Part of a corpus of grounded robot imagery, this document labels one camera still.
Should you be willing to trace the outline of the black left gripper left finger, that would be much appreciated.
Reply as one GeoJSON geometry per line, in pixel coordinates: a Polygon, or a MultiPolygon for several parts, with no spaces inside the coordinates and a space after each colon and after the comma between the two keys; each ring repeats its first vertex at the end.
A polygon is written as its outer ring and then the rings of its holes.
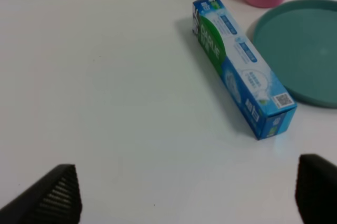
{"type": "Polygon", "coordinates": [[[1,209],[1,223],[79,223],[76,167],[59,164],[1,209]]]}

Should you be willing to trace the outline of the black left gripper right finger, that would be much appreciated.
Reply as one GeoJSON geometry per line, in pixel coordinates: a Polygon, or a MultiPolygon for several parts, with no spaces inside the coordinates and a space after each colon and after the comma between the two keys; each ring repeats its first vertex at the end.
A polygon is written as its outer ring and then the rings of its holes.
{"type": "Polygon", "coordinates": [[[336,165],[317,154],[301,155],[295,200],[303,223],[336,223],[336,165]]]}

